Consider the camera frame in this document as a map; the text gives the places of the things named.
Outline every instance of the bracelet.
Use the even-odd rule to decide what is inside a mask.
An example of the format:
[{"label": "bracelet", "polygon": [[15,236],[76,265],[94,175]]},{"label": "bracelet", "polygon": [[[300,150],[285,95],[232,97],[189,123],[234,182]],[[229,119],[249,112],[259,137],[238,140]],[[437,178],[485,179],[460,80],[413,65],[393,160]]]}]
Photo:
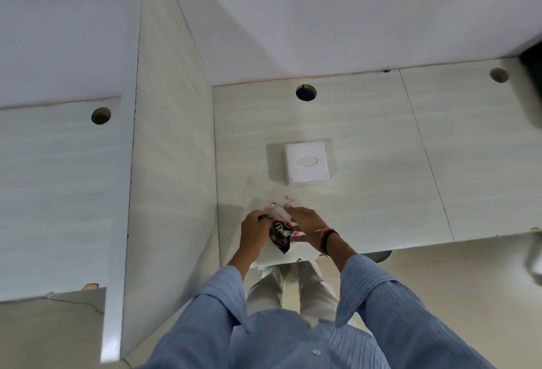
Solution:
[{"label": "bracelet", "polygon": [[327,256],[329,256],[329,254],[327,253],[327,239],[329,238],[331,234],[339,235],[339,233],[335,231],[335,229],[332,229],[332,228],[322,229],[321,231],[323,235],[322,235],[322,241],[321,241],[322,243],[320,244],[320,246],[322,247],[322,252],[326,254]]}]

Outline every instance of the hand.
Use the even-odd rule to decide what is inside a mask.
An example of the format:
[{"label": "hand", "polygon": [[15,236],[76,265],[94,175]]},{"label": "hand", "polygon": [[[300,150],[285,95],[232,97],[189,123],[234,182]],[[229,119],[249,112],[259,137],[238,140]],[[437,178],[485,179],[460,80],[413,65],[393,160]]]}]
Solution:
[{"label": "hand", "polygon": [[265,212],[252,211],[241,223],[239,252],[247,256],[251,260],[251,263],[258,259],[263,247],[269,240],[271,220],[262,219],[258,221],[260,215],[265,215]]},{"label": "hand", "polygon": [[303,207],[294,208],[285,205],[284,209],[292,217],[292,222],[297,222],[298,229],[305,233],[301,236],[292,236],[290,242],[308,242],[317,251],[322,251],[322,233],[316,232],[318,229],[326,229],[327,224],[313,210]]}]

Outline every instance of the beige floor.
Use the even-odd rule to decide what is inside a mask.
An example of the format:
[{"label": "beige floor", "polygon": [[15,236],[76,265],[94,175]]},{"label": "beige floor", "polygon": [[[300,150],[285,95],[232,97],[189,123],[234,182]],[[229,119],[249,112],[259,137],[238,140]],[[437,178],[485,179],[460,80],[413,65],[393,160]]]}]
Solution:
[{"label": "beige floor", "polygon": [[[498,368],[542,367],[542,287],[530,272],[542,236],[526,234],[395,251],[382,265],[408,285],[427,307]],[[338,293],[339,275],[329,259],[319,260]],[[251,270],[248,288],[257,279]],[[34,300],[0,305],[0,357],[6,369],[126,368],[99,365],[104,293],[64,295],[69,304]],[[283,304],[299,309],[296,284],[287,284]],[[143,363],[171,319],[127,361]]]}]

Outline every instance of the person's left hand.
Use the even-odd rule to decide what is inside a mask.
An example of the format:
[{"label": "person's left hand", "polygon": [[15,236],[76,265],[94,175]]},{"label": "person's left hand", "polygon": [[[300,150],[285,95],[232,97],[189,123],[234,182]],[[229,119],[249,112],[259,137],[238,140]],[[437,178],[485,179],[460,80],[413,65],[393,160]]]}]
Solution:
[{"label": "person's left hand", "polygon": [[258,256],[269,240],[270,219],[258,221],[258,216],[265,215],[264,211],[252,211],[241,223],[241,241],[239,252],[250,258],[251,262],[256,261]]}]

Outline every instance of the leg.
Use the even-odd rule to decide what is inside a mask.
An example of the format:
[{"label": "leg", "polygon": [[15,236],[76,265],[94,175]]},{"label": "leg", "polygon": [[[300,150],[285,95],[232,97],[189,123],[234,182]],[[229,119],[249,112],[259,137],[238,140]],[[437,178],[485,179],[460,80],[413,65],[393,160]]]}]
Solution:
[{"label": "leg", "polygon": [[299,281],[301,318],[311,329],[320,319],[334,321],[338,300],[331,285],[322,278],[316,262],[297,262],[293,265]]},{"label": "leg", "polygon": [[255,284],[247,295],[248,315],[266,309],[280,309],[284,279],[278,266],[272,266],[262,271],[262,278]]}]

